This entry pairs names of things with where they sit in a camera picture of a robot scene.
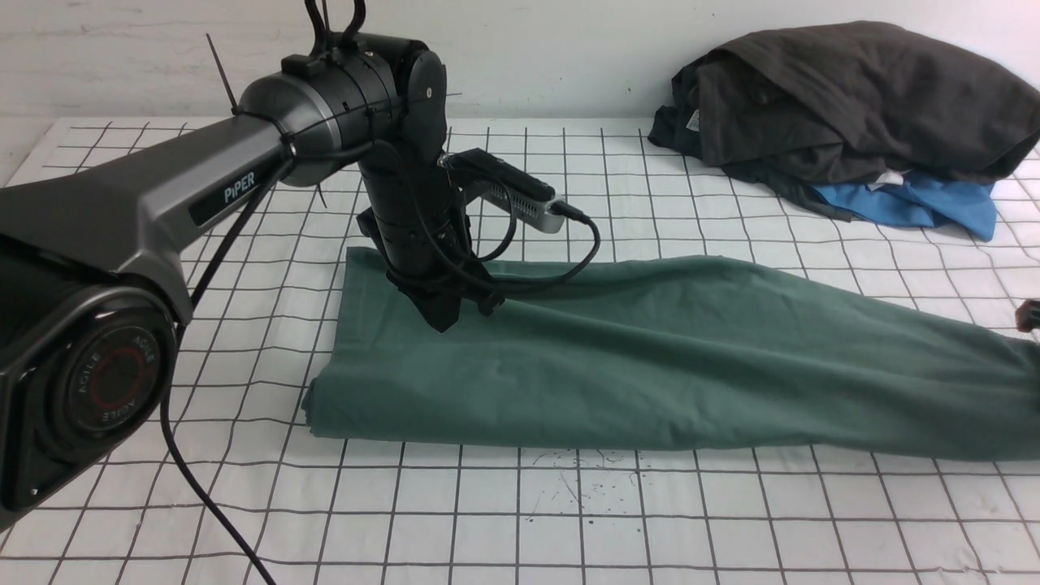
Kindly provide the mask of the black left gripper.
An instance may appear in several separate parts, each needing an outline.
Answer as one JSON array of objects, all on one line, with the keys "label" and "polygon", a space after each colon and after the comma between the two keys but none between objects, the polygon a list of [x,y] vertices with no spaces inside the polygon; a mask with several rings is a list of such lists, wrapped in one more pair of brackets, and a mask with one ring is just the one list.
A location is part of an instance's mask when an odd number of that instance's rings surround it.
[{"label": "black left gripper", "polygon": [[445,332],[456,325],[464,300],[475,303],[484,316],[494,314],[505,303],[504,292],[483,264],[466,260],[461,268],[475,278],[474,283],[447,273],[417,280],[393,268],[388,270],[388,280],[413,302],[432,329]]}]

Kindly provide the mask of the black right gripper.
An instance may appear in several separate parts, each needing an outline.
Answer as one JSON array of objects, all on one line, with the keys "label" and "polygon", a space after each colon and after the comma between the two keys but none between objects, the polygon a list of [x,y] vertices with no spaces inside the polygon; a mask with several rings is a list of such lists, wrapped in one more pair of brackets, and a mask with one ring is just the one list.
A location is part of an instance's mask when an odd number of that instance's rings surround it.
[{"label": "black right gripper", "polygon": [[1016,310],[1016,329],[1020,332],[1033,332],[1040,326],[1040,301],[1028,299]]}]

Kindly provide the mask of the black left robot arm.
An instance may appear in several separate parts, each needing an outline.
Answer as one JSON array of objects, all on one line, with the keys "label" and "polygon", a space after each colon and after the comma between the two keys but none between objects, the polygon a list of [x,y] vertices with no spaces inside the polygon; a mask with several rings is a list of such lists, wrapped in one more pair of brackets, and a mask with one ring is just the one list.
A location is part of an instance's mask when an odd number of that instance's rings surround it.
[{"label": "black left robot arm", "polygon": [[168,395],[194,316],[181,254],[276,183],[359,164],[364,232],[444,330],[475,292],[466,200],[441,166],[447,71],[426,44],[339,39],[250,83],[233,115],[2,189],[2,528],[115,449]]}]

